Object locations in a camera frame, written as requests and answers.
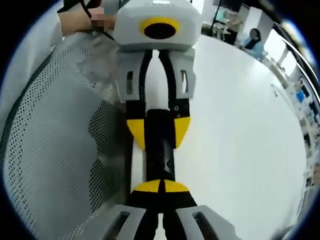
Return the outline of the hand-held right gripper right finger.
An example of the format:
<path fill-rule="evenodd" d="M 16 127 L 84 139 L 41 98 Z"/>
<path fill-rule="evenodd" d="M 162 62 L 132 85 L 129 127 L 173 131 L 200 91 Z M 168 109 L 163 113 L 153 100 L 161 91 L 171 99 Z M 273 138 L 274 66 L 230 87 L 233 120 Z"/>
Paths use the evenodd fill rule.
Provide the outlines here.
<path fill-rule="evenodd" d="M 235 226 L 207 205 L 198 205 L 189 189 L 164 180 L 162 225 L 168 240 L 239 240 Z"/>

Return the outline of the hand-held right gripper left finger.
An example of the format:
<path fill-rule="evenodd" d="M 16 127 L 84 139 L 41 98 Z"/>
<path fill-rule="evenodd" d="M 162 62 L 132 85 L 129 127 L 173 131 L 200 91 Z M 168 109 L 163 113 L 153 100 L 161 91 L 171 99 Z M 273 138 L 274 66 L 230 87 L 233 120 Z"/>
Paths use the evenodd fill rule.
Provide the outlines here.
<path fill-rule="evenodd" d="M 153 240 L 162 212 L 164 180 L 143 182 L 129 195 L 125 204 L 107 212 L 107 240 Z"/>

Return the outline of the person's left hand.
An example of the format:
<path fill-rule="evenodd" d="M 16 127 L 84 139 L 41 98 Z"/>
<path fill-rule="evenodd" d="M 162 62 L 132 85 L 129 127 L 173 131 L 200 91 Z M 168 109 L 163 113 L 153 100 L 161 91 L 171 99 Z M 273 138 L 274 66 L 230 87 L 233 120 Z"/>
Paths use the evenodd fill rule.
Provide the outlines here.
<path fill-rule="evenodd" d="M 117 20 L 117 15 L 116 14 L 104 14 L 103 15 L 103 31 L 108 32 L 108 31 L 113 31 L 115 28 Z"/>

